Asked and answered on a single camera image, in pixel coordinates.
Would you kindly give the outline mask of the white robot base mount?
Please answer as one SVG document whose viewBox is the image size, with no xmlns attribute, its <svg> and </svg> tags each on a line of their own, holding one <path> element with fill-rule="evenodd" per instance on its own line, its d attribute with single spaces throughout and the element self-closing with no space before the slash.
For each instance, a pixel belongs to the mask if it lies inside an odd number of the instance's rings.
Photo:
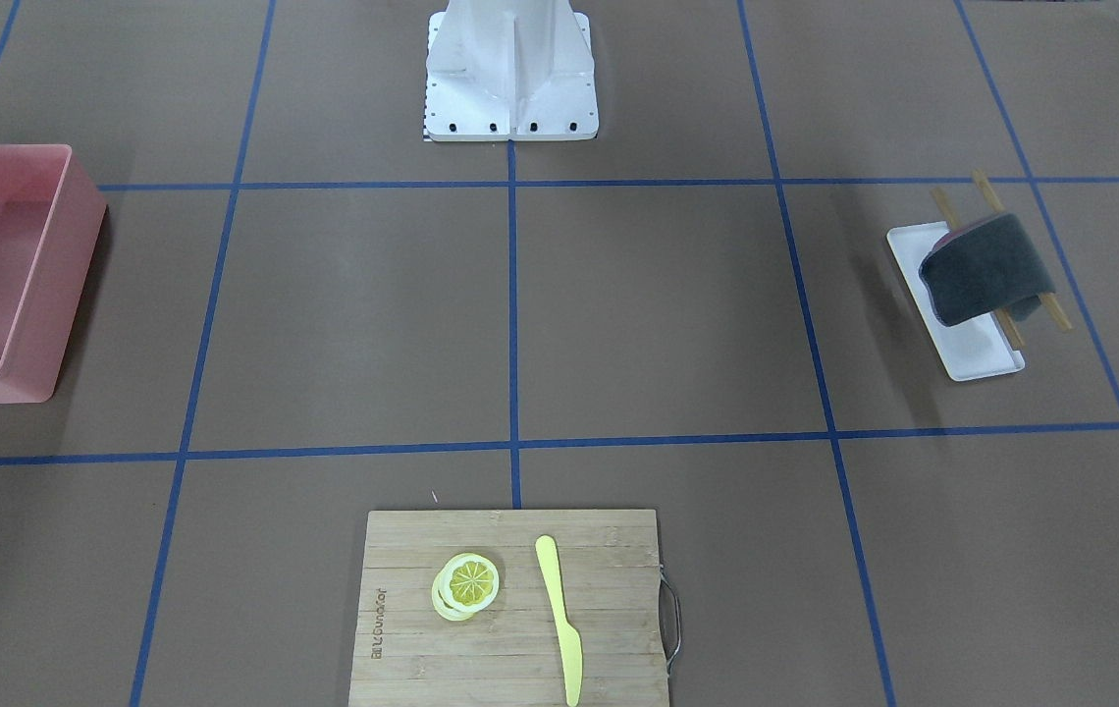
<svg viewBox="0 0 1119 707">
<path fill-rule="evenodd" d="M 426 39 L 426 139 L 598 136 L 591 23 L 568 1 L 451 1 L 430 15 Z"/>
</svg>

